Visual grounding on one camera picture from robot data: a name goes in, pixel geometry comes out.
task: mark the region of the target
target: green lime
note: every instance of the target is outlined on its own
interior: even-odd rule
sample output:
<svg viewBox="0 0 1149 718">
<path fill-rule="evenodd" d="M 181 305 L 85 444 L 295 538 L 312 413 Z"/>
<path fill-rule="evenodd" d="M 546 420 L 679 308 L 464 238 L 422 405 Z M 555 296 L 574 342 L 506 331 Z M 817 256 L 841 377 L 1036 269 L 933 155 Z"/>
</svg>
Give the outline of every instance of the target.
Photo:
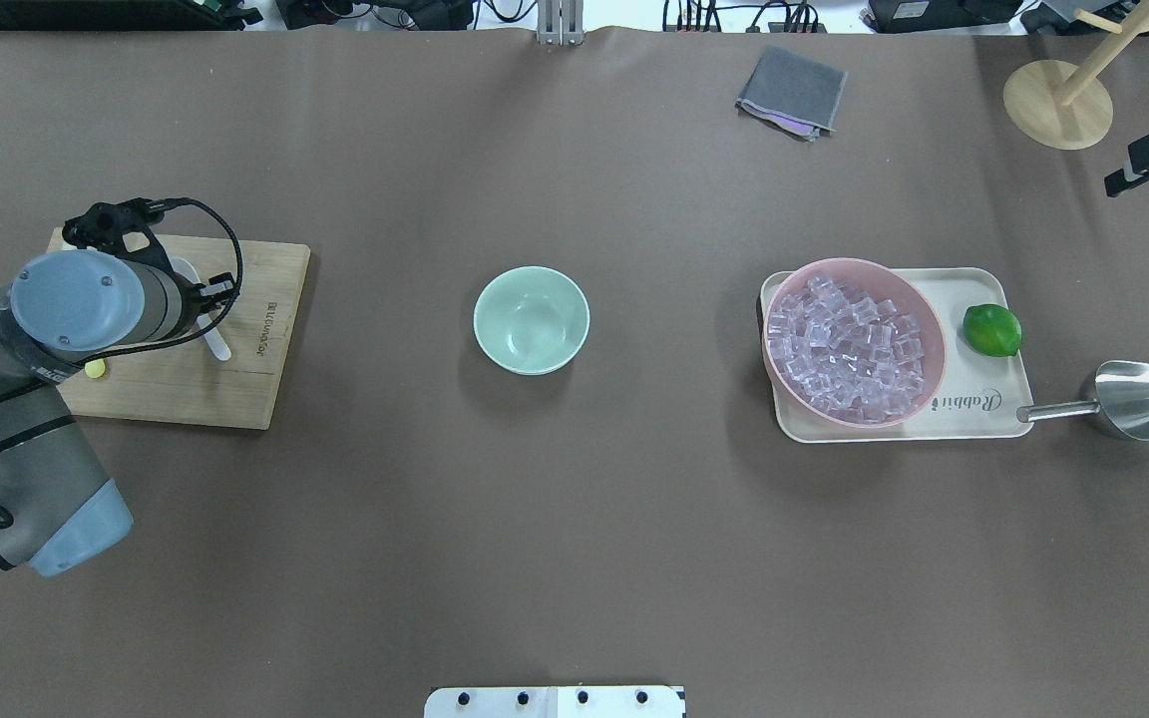
<svg viewBox="0 0 1149 718">
<path fill-rule="evenodd" d="M 1023 324 L 1000 304 L 971 306 L 962 327 L 965 341 L 987 356 L 1012 356 L 1023 346 Z"/>
</svg>

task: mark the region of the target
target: light blue joint cap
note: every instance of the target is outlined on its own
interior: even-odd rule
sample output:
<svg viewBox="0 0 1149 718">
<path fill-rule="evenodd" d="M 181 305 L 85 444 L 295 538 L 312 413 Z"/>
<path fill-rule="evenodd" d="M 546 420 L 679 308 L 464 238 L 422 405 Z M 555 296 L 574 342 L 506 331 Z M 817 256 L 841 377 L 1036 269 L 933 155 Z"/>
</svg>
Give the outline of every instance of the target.
<svg viewBox="0 0 1149 718">
<path fill-rule="evenodd" d="M 109 479 L 41 545 L 29 566 L 43 577 L 55 577 L 114 546 L 131 530 L 132 514 Z"/>
<path fill-rule="evenodd" d="M 51 252 L 11 283 L 11 315 L 34 341 L 61 352 L 95 352 L 136 329 L 145 287 L 103 252 Z"/>
</svg>

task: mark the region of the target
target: bowl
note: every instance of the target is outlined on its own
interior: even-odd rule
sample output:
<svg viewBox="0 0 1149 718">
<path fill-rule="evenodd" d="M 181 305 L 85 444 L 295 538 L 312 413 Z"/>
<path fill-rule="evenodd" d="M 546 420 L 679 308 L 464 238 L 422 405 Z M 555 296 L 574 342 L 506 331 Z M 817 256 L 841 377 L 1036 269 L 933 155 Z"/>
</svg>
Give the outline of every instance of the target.
<svg viewBox="0 0 1149 718">
<path fill-rule="evenodd" d="M 565 275 L 516 268 L 493 278 L 472 310 L 478 346 L 508 371 L 546 375 L 574 358 L 587 339 L 587 299 Z"/>
<path fill-rule="evenodd" d="M 939 391 L 944 373 L 946 350 L 943 346 L 942 324 L 939 323 L 934 307 L 930 306 L 930 301 L 925 299 L 925 295 L 920 294 L 920 291 L 917 291 L 916 287 L 903 280 L 897 273 L 874 262 L 848 257 L 820 260 L 812 264 L 805 264 L 803 268 L 797 269 L 797 271 L 792 272 L 779 285 L 779 289 L 774 291 L 774 295 L 770 299 L 770 306 L 778 306 L 785 295 L 802 291 L 805 287 L 805 283 L 810 280 L 810 277 L 819 272 L 830 276 L 836 283 L 848 281 L 853 284 L 859 291 L 865 291 L 876 301 L 893 300 L 894 304 L 897 306 L 899 314 L 910 314 L 912 317 L 916 317 L 917 323 L 920 324 L 920 346 L 925 350 L 925 356 L 920 358 L 925 387 L 911 401 L 911 408 L 908 409 L 908 412 L 903 414 L 902 417 L 885 419 L 885 422 L 848 422 L 847 419 L 839 419 L 833 417 L 833 415 L 820 412 L 820 410 L 812 408 L 808 403 L 807 396 L 799 395 L 797 391 L 792 386 L 792 381 L 788 381 L 788 378 L 779 372 L 778 366 L 774 366 L 774 362 L 770 358 L 770 322 L 765 322 L 765 327 L 761 331 L 761 355 L 765 360 L 765 369 L 770 373 L 770 381 L 785 392 L 786 395 L 792 396 L 793 400 L 797 401 L 809 412 L 816 414 L 817 417 L 822 417 L 830 423 L 838 424 L 838 426 L 861 429 L 892 427 L 895 424 L 916 417 L 920 410 L 930 404 L 930 400 Z M 766 306 L 766 314 L 769 314 L 770 306 Z"/>
</svg>

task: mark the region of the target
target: folded cloth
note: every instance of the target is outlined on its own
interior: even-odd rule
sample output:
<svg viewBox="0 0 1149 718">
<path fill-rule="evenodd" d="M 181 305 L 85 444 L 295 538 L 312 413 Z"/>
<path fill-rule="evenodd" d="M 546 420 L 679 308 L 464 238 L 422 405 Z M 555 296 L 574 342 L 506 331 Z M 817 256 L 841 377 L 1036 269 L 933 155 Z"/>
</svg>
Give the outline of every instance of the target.
<svg viewBox="0 0 1149 718">
<path fill-rule="evenodd" d="M 781 47 L 766 47 L 735 105 L 786 132 L 816 140 L 834 132 L 835 108 L 849 74 Z"/>
</svg>

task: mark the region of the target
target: green bowl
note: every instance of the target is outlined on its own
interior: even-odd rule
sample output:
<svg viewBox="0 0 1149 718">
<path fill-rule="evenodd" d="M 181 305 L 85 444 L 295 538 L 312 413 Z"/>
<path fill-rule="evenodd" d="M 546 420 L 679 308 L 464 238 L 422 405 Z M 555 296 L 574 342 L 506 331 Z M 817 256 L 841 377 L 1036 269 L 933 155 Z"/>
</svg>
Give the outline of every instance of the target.
<svg viewBox="0 0 1149 718">
<path fill-rule="evenodd" d="M 494 363 L 517 375 L 561 369 L 587 339 L 587 299 L 565 275 L 516 268 L 493 278 L 472 310 L 472 332 Z"/>
</svg>

